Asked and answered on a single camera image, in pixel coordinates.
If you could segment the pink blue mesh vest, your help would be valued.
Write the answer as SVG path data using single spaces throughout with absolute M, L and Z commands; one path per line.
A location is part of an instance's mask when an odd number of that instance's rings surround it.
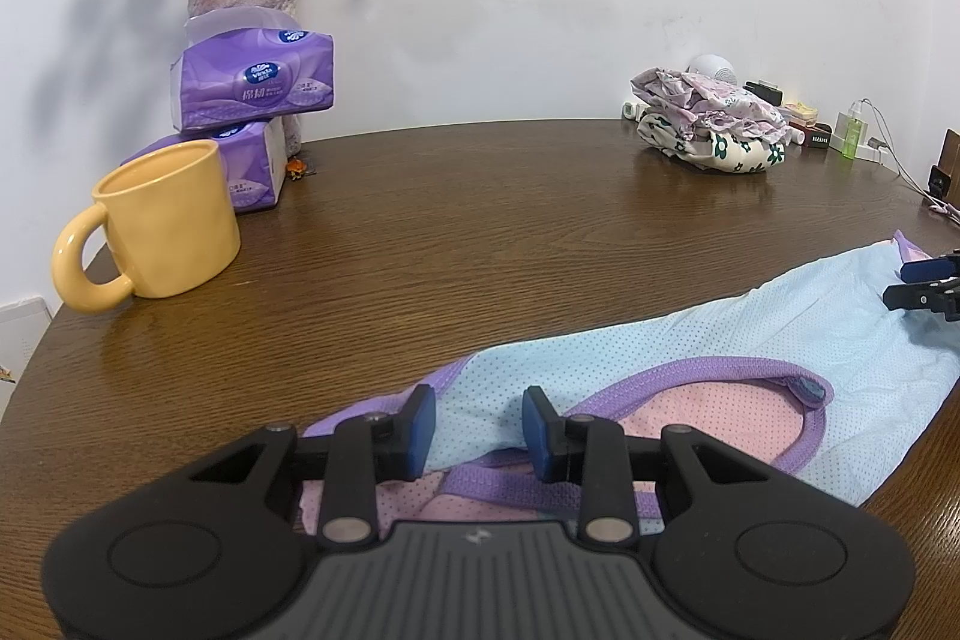
M 957 325 L 882 299 L 918 255 L 893 237 L 736 298 L 444 365 L 428 378 L 438 424 L 425 474 L 382 484 L 379 520 L 573 518 L 578 489 L 537 481 L 527 458 L 521 401 L 534 385 L 567 416 L 612 419 L 635 437 L 692 425 L 844 502 L 866 502 L 958 377 Z

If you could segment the black phone holder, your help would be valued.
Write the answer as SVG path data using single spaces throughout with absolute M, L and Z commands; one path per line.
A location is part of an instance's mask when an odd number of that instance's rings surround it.
M 946 202 L 952 186 L 952 175 L 940 166 L 932 166 L 928 177 L 928 193 L 936 200 Z

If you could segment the wooden chair back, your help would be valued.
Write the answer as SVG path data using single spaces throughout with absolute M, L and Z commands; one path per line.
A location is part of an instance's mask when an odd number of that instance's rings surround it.
M 958 208 L 960 206 L 960 133 L 958 131 L 946 131 L 937 167 L 942 174 L 949 177 L 949 186 L 946 188 L 944 200 Z

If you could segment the white power strip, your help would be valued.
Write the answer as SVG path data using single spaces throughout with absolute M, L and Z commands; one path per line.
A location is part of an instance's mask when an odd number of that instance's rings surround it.
M 833 133 L 832 139 L 830 140 L 830 148 L 832 148 L 833 151 L 839 152 L 839 154 L 841 154 L 843 158 L 848 159 L 848 161 L 866 161 L 866 163 L 885 167 L 885 169 L 889 169 L 892 172 L 898 172 L 898 164 L 893 157 L 892 151 L 890 151 L 884 142 L 878 142 L 875 138 L 871 138 L 865 145 L 859 145 L 856 148 L 856 152 L 848 156 L 848 154 L 844 152 L 846 142 L 841 136 Z

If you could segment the green spray bottle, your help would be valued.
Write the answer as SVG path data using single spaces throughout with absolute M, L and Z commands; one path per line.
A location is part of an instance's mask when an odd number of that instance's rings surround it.
M 841 156 L 854 161 L 857 158 L 859 146 L 861 146 L 862 135 L 864 135 L 864 122 L 862 122 L 861 113 L 857 112 L 856 109 L 839 112 L 836 133 L 838 133 Z

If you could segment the black red gift box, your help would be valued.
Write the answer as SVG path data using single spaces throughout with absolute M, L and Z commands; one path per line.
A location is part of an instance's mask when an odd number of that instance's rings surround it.
M 807 124 L 807 122 L 801 122 L 800 120 L 791 120 L 789 128 L 791 128 L 794 145 L 803 148 L 827 149 L 832 142 L 833 131 L 828 124 L 821 124 L 820 122 Z

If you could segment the yellow sticky note stack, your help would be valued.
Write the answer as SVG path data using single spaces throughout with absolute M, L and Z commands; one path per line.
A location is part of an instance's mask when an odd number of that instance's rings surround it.
M 784 103 L 779 110 L 791 124 L 813 125 L 818 122 L 818 110 L 804 103 Z

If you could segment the black charger on tin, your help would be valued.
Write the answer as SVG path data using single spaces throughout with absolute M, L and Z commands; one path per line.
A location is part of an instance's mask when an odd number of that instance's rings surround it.
M 743 83 L 743 87 L 747 89 L 747 91 L 752 92 L 754 96 L 763 99 L 763 101 L 770 104 L 770 106 L 782 106 L 782 91 L 777 85 L 771 85 L 771 83 L 766 83 L 766 81 L 761 80 L 747 80 Z

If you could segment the folded green flower garment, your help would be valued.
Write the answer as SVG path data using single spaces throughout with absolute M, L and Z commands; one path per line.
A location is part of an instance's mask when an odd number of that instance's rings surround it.
M 760 174 L 786 161 L 786 146 L 763 140 L 737 140 L 726 131 L 697 128 L 687 140 L 665 115 L 644 112 L 636 122 L 641 140 L 666 158 L 722 174 Z

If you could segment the folded pink floral garment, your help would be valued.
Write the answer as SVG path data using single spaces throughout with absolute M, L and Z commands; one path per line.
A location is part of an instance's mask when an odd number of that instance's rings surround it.
M 652 113 L 669 120 L 685 140 L 692 140 L 698 130 L 709 130 L 739 142 L 784 146 L 802 142 L 802 133 L 765 99 L 711 76 L 651 68 L 636 74 L 631 91 Z

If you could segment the white astronaut speaker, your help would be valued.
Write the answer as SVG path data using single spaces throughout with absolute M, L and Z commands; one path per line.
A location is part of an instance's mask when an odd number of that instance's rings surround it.
M 690 64 L 686 67 L 686 71 L 708 76 L 711 80 L 722 81 L 728 85 L 737 86 L 739 84 L 731 62 L 715 53 L 702 53 L 692 58 Z

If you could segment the yellow ceramic mug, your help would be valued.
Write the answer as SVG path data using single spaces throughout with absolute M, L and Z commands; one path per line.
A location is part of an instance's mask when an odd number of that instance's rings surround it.
M 117 275 L 95 283 L 83 268 L 94 230 L 106 236 Z M 94 185 L 91 205 L 57 237 L 53 287 L 76 312 L 98 314 L 125 299 L 174 298 L 213 280 L 241 248 L 218 146 L 178 143 L 133 159 Z

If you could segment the lower purple tissue pack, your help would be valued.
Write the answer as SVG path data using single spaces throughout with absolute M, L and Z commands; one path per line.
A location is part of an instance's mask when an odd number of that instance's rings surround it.
M 245 124 L 215 128 L 205 133 L 163 136 L 135 152 L 127 161 L 179 143 L 215 142 L 220 150 L 224 177 L 236 213 L 274 208 L 280 201 L 286 179 L 286 133 L 283 120 L 251 120 Z

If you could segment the purple tissue pack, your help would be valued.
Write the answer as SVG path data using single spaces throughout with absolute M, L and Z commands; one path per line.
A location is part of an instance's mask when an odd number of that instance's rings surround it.
M 224 177 L 236 213 L 274 208 L 280 201 L 286 179 L 286 133 L 283 120 L 251 120 L 245 124 L 215 128 L 205 133 L 163 136 L 135 152 L 127 161 L 179 143 L 215 142 L 220 150 Z
M 334 38 L 265 7 L 190 18 L 171 65 L 172 126 L 185 133 L 334 105 Z

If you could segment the upper purple tissue pack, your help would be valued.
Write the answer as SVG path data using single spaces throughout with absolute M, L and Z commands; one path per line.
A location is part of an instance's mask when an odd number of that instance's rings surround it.
M 265 7 L 190 18 L 171 65 L 172 126 L 185 133 L 334 105 L 334 38 Z

